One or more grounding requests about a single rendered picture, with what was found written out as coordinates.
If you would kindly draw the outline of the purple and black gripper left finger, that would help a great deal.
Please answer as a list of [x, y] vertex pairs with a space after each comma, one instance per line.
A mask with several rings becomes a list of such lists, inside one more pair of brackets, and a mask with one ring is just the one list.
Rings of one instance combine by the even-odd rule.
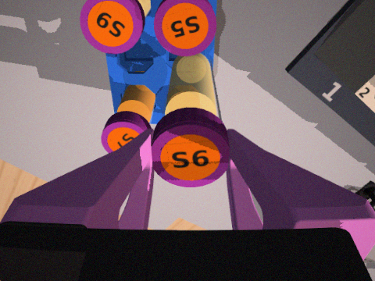
[[148, 229], [155, 172], [153, 133], [147, 129], [121, 148], [15, 197], [0, 224], [17, 221]]

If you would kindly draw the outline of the grey flat mat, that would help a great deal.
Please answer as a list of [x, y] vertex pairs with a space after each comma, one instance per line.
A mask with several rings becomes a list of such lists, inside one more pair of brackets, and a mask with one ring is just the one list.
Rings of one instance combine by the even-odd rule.
[[[108, 152], [106, 54], [84, 37], [87, 0], [0, 0], [0, 159], [46, 182]], [[375, 147], [285, 69], [349, 0], [217, 0], [213, 73], [223, 124], [353, 193]], [[154, 172], [148, 228], [178, 218], [232, 230], [227, 173], [179, 187]]]

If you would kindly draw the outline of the white button box with label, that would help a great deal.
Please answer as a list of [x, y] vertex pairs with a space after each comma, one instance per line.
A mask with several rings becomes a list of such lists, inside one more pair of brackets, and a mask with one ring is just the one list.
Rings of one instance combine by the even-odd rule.
[[[371, 199], [372, 201], [370, 203], [375, 211], [375, 183], [373, 181], [368, 182], [368, 184], [357, 191], [356, 194], [366, 199]], [[363, 262], [375, 262], [375, 244]]]

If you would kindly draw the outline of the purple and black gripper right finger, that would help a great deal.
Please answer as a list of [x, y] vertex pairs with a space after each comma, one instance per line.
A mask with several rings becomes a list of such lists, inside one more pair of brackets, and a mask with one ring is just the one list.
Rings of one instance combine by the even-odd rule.
[[262, 149], [234, 129], [227, 136], [232, 230], [342, 228], [365, 259], [375, 244], [375, 211], [366, 198]]

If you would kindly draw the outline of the blue tube rack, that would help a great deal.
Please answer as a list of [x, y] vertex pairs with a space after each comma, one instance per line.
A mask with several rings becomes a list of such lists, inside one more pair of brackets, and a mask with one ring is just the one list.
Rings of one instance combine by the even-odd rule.
[[145, 19], [145, 28], [137, 43], [124, 53], [115, 55], [106, 53], [106, 60], [114, 112], [124, 90], [129, 85], [145, 85], [155, 94], [155, 107], [151, 124], [157, 124], [163, 115], [174, 60], [170, 58], [176, 58], [177, 55], [169, 53], [158, 42], [154, 31], [154, 18], [162, 0], [150, 1], [151, 11]]

